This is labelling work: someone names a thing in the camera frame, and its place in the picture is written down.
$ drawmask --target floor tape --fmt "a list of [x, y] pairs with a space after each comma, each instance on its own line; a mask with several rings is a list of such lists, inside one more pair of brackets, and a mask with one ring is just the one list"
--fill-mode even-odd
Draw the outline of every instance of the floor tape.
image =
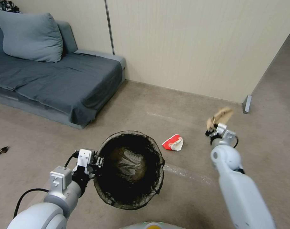
[[201, 175], [198, 174], [196, 172], [190, 171], [190, 170], [186, 170], [180, 167], [177, 167], [175, 165], [171, 165], [171, 164], [165, 164], [164, 165], [164, 171], [167, 172], [171, 172], [174, 173], [176, 175], [182, 176], [182, 177], [186, 177], [192, 180], [196, 180], [197, 182], [201, 182], [207, 185], [215, 185], [215, 181], [213, 181], [211, 178], [205, 176], [205, 175]]

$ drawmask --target garbage bin liner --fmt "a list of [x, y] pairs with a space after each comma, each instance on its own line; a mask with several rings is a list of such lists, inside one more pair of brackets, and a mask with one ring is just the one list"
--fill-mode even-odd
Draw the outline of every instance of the garbage bin liner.
[[98, 156], [104, 163], [94, 185], [105, 203], [135, 210], [159, 194], [165, 160], [151, 137], [137, 131], [118, 132], [105, 140]]

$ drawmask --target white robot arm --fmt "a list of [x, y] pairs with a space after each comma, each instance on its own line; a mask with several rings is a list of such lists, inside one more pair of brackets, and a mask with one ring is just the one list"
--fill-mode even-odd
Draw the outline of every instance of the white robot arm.
[[230, 146], [236, 133], [220, 123], [214, 134], [211, 159], [233, 224], [239, 229], [276, 228], [256, 184], [243, 171], [239, 152]]
[[[218, 170], [219, 184], [229, 210], [233, 224], [237, 229], [275, 229], [273, 218], [254, 181], [245, 175], [241, 157], [230, 146], [236, 134], [219, 123], [216, 131], [210, 133], [211, 159]], [[95, 175], [95, 169], [102, 167], [103, 159], [95, 158], [94, 151], [81, 149], [77, 166], [71, 170], [57, 167], [50, 173], [51, 190], [44, 203], [31, 206], [18, 214], [8, 229], [65, 229], [78, 198], [85, 191], [89, 179]], [[170, 224], [148, 222], [135, 224], [125, 229], [179, 229]]]

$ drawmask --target gray bed sheet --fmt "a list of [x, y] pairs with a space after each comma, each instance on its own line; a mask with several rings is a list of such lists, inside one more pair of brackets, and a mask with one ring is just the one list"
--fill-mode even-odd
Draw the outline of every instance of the gray bed sheet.
[[77, 125], [93, 120], [121, 81], [121, 64], [103, 57], [72, 53], [43, 63], [0, 54], [0, 88], [63, 112]]

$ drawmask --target red and white paper cup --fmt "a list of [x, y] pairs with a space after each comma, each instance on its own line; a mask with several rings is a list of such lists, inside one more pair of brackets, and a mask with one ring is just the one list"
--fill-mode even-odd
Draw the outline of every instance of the red and white paper cup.
[[180, 151], [183, 146], [183, 138], [179, 134], [175, 134], [163, 142], [162, 146], [168, 150]]

